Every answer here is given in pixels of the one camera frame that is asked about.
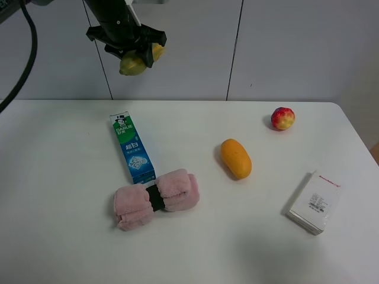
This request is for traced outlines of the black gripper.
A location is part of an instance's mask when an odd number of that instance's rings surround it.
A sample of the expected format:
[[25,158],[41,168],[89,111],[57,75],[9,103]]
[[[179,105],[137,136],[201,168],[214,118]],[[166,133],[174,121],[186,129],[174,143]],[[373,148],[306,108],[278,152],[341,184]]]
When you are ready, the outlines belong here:
[[89,27],[86,32],[91,41],[98,40],[106,44],[105,52],[120,60],[128,51],[136,50],[136,55],[146,67],[153,66],[152,43],[164,46],[164,31],[138,24],[125,1],[88,0],[85,3],[99,22],[98,26]]

